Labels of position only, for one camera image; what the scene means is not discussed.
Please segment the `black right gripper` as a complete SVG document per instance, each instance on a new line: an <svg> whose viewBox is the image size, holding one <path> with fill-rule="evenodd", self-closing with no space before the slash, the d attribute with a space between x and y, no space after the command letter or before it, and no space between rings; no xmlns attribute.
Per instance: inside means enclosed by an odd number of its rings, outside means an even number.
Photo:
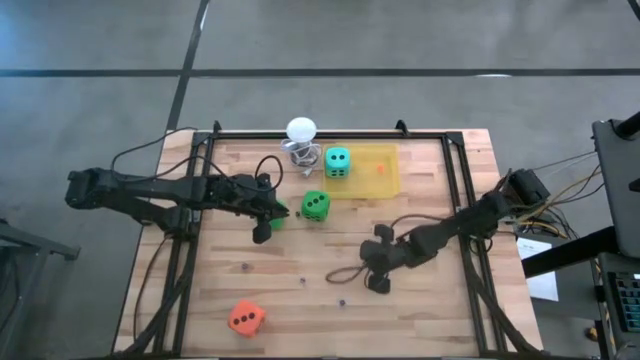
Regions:
<svg viewBox="0 0 640 360"><path fill-rule="evenodd" d="M376 224L373 234L380 241L365 240L360 245L359 256L367 270L365 287L378 294L391 290L389 273L404 265L405 251L401 245L393 245L394 230L384 224Z"/></svg>

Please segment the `dark grey equipment panel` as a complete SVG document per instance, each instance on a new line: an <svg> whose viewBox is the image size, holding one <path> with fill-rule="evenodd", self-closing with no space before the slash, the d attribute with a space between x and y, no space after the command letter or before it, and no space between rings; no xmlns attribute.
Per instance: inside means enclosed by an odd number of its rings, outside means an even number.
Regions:
<svg viewBox="0 0 640 360"><path fill-rule="evenodd" d="M640 258L640 111L592 124L619 251Z"/></svg>

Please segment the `keyboard with teal keys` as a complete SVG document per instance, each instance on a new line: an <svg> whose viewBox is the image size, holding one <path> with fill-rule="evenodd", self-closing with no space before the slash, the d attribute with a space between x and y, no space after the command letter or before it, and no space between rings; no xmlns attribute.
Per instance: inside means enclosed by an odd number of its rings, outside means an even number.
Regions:
<svg viewBox="0 0 640 360"><path fill-rule="evenodd" d="M613 274L614 303L624 332L640 333L640 274Z"/></svg>

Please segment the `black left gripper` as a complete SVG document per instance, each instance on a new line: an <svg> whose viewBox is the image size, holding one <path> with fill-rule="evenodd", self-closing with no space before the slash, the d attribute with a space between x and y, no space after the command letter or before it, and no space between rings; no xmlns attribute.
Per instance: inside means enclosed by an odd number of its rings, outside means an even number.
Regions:
<svg viewBox="0 0 640 360"><path fill-rule="evenodd" d="M246 215L256 221L252 230L255 244L263 244L271 238L272 220L286 218L290 214L283 202L275 200L268 186L251 175L226 177L218 185L218 190L219 210Z"/></svg>

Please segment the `white paper sheet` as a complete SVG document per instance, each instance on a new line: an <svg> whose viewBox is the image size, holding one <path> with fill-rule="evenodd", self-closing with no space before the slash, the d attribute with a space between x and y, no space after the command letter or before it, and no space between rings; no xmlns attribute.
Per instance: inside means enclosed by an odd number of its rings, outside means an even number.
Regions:
<svg viewBox="0 0 640 360"><path fill-rule="evenodd" d="M552 245L546 242L518 237L516 241L521 260L550 250ZM526 279L529 294L532 298L559 301L556 273L549 272Z"/></svg>

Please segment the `grey metal stand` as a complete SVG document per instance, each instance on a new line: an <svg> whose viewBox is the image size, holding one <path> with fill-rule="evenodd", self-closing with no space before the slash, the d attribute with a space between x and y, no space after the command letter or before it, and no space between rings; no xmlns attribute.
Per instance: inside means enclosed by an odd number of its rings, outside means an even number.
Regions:
<svg viewBox="0 0 640 360"><path fill-rule="evenodd" d="M0 219L0 360L17 348L29 308L49 256L78 258L79 246L34 235Z"/></svg>

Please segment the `large teal foam die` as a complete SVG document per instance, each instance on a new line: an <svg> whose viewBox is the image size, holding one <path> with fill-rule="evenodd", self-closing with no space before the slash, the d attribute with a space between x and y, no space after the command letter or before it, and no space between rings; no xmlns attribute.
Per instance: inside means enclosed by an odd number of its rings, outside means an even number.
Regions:
<svg viewBox="0 0 640 360"><path fill-rule="evenodd" d="M345 178L351 168L350 151L346 147L330 147L325 151L325 175L329 178Z"/></svg>

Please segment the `yellow translucent plastic bin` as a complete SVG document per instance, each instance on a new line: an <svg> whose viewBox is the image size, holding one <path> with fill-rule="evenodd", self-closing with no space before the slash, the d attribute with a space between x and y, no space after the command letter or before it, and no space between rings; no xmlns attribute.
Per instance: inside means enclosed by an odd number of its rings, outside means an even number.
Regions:
<svg viewBox="0 0 640 360"><path fill-rule="evenodd" d="M336 199L390 199L401 189L398 148L393 144L328 144L330 147L346 147L350 151L351 168L345 178L329 178L325 175L323 191ZM377 166L384 166L379 174Z"/></svg>

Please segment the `black stand crossbar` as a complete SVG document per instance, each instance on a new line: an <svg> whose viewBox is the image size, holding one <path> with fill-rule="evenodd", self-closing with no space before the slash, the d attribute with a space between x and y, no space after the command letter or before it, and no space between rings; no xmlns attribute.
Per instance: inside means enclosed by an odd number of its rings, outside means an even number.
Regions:
<svg viewBox="0 0 640 360"><path fill-rule="evenodd" d="M527 257L522 261L522 266L525 277L532 278L594 259L601 253L616 253L617 251L616 230L610 226Z"/></svg>

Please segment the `black aluminium table frame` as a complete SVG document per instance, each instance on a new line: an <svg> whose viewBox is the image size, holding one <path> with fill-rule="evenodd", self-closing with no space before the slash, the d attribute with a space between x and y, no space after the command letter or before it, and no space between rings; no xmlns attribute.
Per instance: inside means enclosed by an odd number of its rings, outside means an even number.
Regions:
<svg viewBox="0 0 640 360"><path fill-rule="evenodd" d="M480 197L498 180L484 130L325 130L320 143L393 144L398 148L400 192L390 199L336 199L328 218L296 217L308 191L324 174L301 175L280 149L278 132L221 130L215 135L178 133L162 149L160 166L180 166L192 150L210 155L223 170L252 172L261 166L280 186L290 209L283 227L262 245L252 241L253 222L219 211L197 220L195 243L173 245L159 229L142 232L113 349L128 348L157 311L166 284L188 258L195 261L186 298L171 310L148 352L184 357L466 357L506 350L509 342L488 309L466 284L473 264L491 293L527 340L541 342L518 251L501 232L491 251L471 251L452 240L428 263L398 269L387 295L351 279L360 244L378 223L404 232L434 216L446 216ZM244 271L242 264L249 269ZM306 284L300 284L300 278ZM248 300L266 311L253 337L228 326L233 307Z"/></svg>

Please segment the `white mushroom-shaped lamp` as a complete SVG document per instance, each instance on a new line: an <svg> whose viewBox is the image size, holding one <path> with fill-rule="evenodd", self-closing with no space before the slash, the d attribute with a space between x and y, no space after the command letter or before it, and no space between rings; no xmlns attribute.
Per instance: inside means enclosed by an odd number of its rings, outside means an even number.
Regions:
<svg viewBox="0 0 640 360"><path fill-rule="evenodd" d="M317 133L315 122L307 117L292 119L286 127L286 149L294 149L309 145Z"/></svg>

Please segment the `large orange foam die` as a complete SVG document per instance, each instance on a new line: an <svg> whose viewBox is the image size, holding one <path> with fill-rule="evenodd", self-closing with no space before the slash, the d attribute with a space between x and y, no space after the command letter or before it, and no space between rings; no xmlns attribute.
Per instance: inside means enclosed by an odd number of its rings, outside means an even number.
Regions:
<svg viewBox="0 0 640 360"><path fill-rule="evenodd" d="M255 336L266 319L266 311L248 300L239 301L231 310L228 326L245 337Z"/></svg>

